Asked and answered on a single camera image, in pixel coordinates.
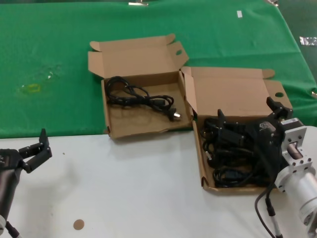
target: white label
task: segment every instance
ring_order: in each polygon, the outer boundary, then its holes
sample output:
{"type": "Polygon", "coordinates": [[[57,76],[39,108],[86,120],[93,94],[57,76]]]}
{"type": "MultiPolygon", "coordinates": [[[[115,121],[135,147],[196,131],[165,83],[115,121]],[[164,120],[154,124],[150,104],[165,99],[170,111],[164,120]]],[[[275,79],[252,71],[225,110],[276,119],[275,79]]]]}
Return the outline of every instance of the white label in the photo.
{"type": "Polygon", "coordinates": [[[238,18],[242,17],[242,11],[237,11],[238,18]]]}
{"type": "Polygon", "coordinates": [[[289,119],[289,120],[281,121],[281,124],[282,125],[286,125],[286,124],[289,124],[289,123],[292,123],[292,122],[296,122],[296,121],[298,121],[297,118],[292,118],[292,119],[289,119]]]}

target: white tape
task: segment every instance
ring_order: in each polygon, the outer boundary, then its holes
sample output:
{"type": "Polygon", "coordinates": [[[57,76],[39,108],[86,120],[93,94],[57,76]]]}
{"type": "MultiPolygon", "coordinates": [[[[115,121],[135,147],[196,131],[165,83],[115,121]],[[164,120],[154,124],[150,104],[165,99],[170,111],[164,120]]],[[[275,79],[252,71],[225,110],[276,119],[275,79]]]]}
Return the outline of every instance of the white tape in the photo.
{"type": "Polygon", "coordinates": [[[237,11],[238,18],[242,17],[242,11],[237,11]]]}

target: open cardboard box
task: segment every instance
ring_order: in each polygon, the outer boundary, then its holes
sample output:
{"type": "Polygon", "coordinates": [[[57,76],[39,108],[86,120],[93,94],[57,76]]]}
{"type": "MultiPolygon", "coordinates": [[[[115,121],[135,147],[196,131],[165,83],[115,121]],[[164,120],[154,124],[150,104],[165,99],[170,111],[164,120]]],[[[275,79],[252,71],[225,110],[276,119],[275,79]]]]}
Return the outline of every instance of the open cardboard box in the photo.
{"type": "MultiPolygon", "coordinates": [[[[104,113],[107,132],[111,138],[191,127],[192,111],[185,100],[184,79],[180,72],[188,56],[182,44],[174,40],[175,35],[170,34],[90,43],[95,52],[88,52],[88,69],[104,78],[104,113]],[[181,120],[170,121],[167,116],[147,106],[125,109],[109,105],[105,84],[113,76],[122,76],[132,85],[143,87],[151,96],[173,97],[173,107],[181,114],[181,120]]],[[[113,93],[126,96],[120,90],[113,93]]]]}
{"type": "Polygon", "coordinates": [[[271,96],[275,101],[292,105],[271,69],[183,67],[186,98],[197,121],[193,121],[201,186],[212,191],[255,191],[258,187],[217,188],[212,178],[213,168],[207,163],[202,149],[200,129],[208,117],[217,117],[221,109],[228,121],[246,122],[268,116],[272,111],[266,105],[271,96]]]}

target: green tablecloth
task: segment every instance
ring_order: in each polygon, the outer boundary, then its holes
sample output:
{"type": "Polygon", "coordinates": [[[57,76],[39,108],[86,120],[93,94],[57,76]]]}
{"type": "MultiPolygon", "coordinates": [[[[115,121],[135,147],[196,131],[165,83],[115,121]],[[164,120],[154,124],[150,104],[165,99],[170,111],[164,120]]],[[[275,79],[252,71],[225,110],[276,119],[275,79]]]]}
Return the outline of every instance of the green tablecloth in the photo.
{"type": "Polygon", "coordinates": [[[263,0],[8,4],[0,6],[0,137],[38,136],[42,127],[50,136],[103,133],[89,42],[168,33],[188,65],[274,69],[295,116],[317,125],[316,83],[279,10],[263,0]]]}
{"type": "Polygon", "coordinates": [[[279,10],[282,12],[299,48],[317,81],[317,47],[302,46],[299,37],[317,36],[317,1],[282,0],[279,10]]]}

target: white tabletop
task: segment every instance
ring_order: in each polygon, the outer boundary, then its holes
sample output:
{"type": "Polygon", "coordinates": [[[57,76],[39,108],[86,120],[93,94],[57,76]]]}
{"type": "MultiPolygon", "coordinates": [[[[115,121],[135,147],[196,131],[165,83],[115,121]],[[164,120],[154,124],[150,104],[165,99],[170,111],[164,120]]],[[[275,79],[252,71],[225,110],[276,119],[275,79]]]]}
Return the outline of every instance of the white tabletop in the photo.
{"type": "MultiPolygon", "coordinates": [[[[304,146],[314,134],[310,127],[304,146]]],[[[34,143],[3,139],[0,148],[34,143]]],[[[11,207],[8,220],[24,238],[269,237],[254,210],[257,194],[201,188],[192,131],[124,143],[107,135],[51,137],[50,143],[53,157],[31,174],[22,172],[11,207]],[[85,222],[80,231],[73,228],[77,219],[85,222]]],[[[275,192],[272,202],[284,237],[305,237],[287,196],[275,192]]],[[[263,200],[260,210],[272,228],[263,200]]]]}

